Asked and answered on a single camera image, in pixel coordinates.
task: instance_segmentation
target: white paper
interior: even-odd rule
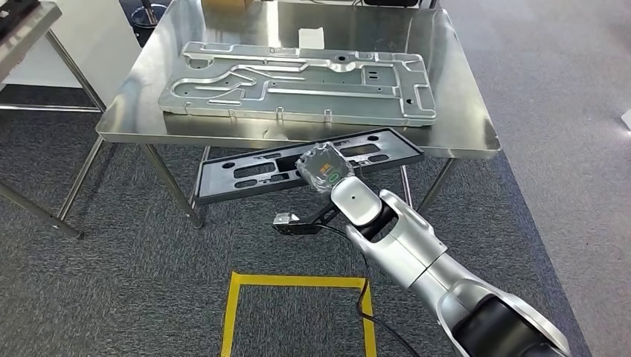
[[[298,47],[324,50],[323,28],[301,28],[298,30]]]

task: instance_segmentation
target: cable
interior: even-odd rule
[[[327,231],[337,234],[338,236],[344,237],[345,239],[350,241],[350,239],[348,239],[348,237],[346,236],[346,233],[344,233],[343,231],[340,231],[337,228],[331,227],[329,225],[323,225],[320,223],[315,223],[314,226],[326,229]],[[407,342],[401,335],[399,335],[397,331],[394,331],[394,329],[392,329],[390,326],[388,326],[385,322],[381,321],[380,319],[375,318],[374,316],[371,316],[369,314],[365,314],[364,311],[362,310],[362,300],[364,299],[366,290],[368,290],[368,278],[370,277],[370,267],[368,265],[368,260],[366,259],[366,256],[364,255],[363,252],[362,252],[362,258],[364,258],[366,273],[365,273],[365,278],[364,278],[364,286],[362,287],[362,292],[359,293],[359,298],[357,299],[357,304],[356,304],[357,313],[359,314],[361,318],[365,318],[366,320],[371,321],[374,324],[377,324],[383,327],[392,336],[394,336],[394,338],[396,338],[397,341],[401,345],[403,345],[406,348],[406,350],[408,350],[408,352],[410,352],[410,355],[414,357],[420,357],[419,354],[416,352],[416,350],[414,350],[414,348],[410,345],[410,343]]]

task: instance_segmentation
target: metal stand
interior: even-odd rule
[[[211,147],[204,147],[204,153],[202,154],[202,159],[199,160],[199,164],[208,160],[208,156],[211,154]],[[195,180],[195,186],[193,186],[193,190],[190,192],[190,197],[188,198],[188,204],[191,208],[195,209],[197,202],[195,202],[195,191],[197,183],[199,182],[199,177]]]
[[[57,36],[52,31],[46,33],[46,39],[53,46],[54,50],[59,54],[66,67],[70,70],[70,72],[77,79],[79,84],[83,87],[83,90],[86,92],[90,100],[96,106],[96,108],[82,107],[82,106],[39,106],[39,105],[21,105],[21,104],[0,104],[0,109],[7,110],[32,110],[32,111],[49,111],[49,112],[91,112],[91,113],[103,113],[106,110],[105,104],[99,98],[97,92],[92,87],[92,85],[88,82],[86,77],[83,75],[83,72],[77,66],[77,63],[70,57],[70,54],[63,47]],[[99,136],[99,138],[95,141],[88,157],[83,162],[83,166],[79,170],[79,174],[77,175],[74,183],[72,184],[72,188],[70,192],[66,196],[62,207],[60,208],[57,217],[51,215],[49,212],[36,205],[32,201],[29,201],[24,196],[20,195],[14,190],[11,190],[6,185],[0,183],[0,196],[4,196],[12,202],[22,206],[24,209],[28,210],[35,216],[38,216],[40,219],[45,220],[50,223],[54,228],[63,231],[66,234],[71,235],[72,237],[80,238],[82,233],[72,228],[70,225],[64,223],[65,218],[74,203],[74,200],[77,197],[77,193],[79,189],[83,185],[83,181],[85,180],[88,171],[90,170],[90,166],[94,162],[96,155],[100,147],[103,145],[103,139]]]
[[[204,222],[197,216],[195,210],[189,205],[188,199],[184,196],[184,193],[180,190],[176,180],[164,165],[164,161],[158,154],[156,148],[151,144],[142,144],[140,148],[158,172],[158,176],[160,176],[162,181],[164,181],[167,185],[167,189],[171,192],[173,198],[176,199],[178,205],[184,209],[186,217],[188,217],[193,223],[193,227],[201,228],[204,225]]]
[[[53,228],[59,229],[65,234],[68,234],[71,237],[75,237],[77,239],[81,238],[81,232],[67,225],[61,219],[56,218],[51,215],[49,212],[44,210],[38,205],[35,205],[33,202],[26,199],[24,196],[20,195],[14,190],[11,190],[6,185],[0,182],[0,196],[4,196],[10,201],[16,203],[17,205],[23,207],[25,210],[28,210],[35,216],[38,216],[40,219],[46,221],[48,224],[52,225]]]
[[[432,203],[434,203],[434,200],[436,199],[436,195],[438,195],[438,193],[441,191],[441,187],[445,183],[446,178],[449,177],[449,174],[451,173],[451,170],[457,160],[458,160],[457,158],[447,159],[445,166],[443,166],[443,169],[438,173],[438,176],[434,180],[434,183],[429,188],[429,191],[427,191],[427,194],[425,195],[425,197],[423,197],[423,201],[420,203],[419,207],[416,209],[416,211],[421,216],[425,212],[427,212],[427,209],[429,208],[429,206],[431,206]]]
[[[408,206],[412,206],[412,192],[410,190],[410,182],[408,181],[408,167],[401,167],[401,182],[403,183],[403,195],[406,198]]]

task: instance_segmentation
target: floor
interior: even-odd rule
[[[77,91],[11,86],[0,96],[19,98],[82,103]],[[59,207],[95,139],[96,120],[97,115],[0,113],[3,181],[49,209]],[[188,191],[202,149],[159,149]],[[211,155],[236,152],[213,149]],[[442,163],[428,159],[409,168],[416,202]],[[366,179],[403,194],[398,170]],[[520,197],[503,155],[465,161],[426,217],[456,259],[533,304],[563,329],[576,356],[590,356],[536,230],[524,229],[531,223]],[[270,227],[275,213],[300,216],[322,204],[307,187],[222,202],[204,209],[206,226],[194,230],[137,146],[107,144],[69,216],[85,230],[84,240],[61,237],[0,200],[1,354],[215,356],[222,351],[233,271],[364,275],[358,252],[338,237],[283,237]],[[364,356],[354,310],[358,294],[246,286],[239,295],[232,356]],[[452,355],[415,298],[376,267],[371,300],[376,316],[422,356]],[[376,339],[380,356],[404,354],[380,328]]]
[[[594,356],[631,351],[631,2],[443,0]]]

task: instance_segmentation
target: yellow tape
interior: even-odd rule
[[[239,302],[239,290],[242,285],[255,286],[316,286],[326,288],[357,288],[364,287],[364,278],[361,277],[300,277],[292,275],[248,275],[232,272],[230,288],[228,290],[228,302],[225,306],[223,322],[223,339],[221,344],[221,356],[229,357],[232,352],[232,338],[234,337],[234,322],[237,319],[237,304]],[[362,299],[362,311],[365,314],[373,314],[371,302],[371,287],[368,286]],[[375,341],[374,325],[371,321],[363,319],[364,347],[366,357],[377,357],[377,343]]]

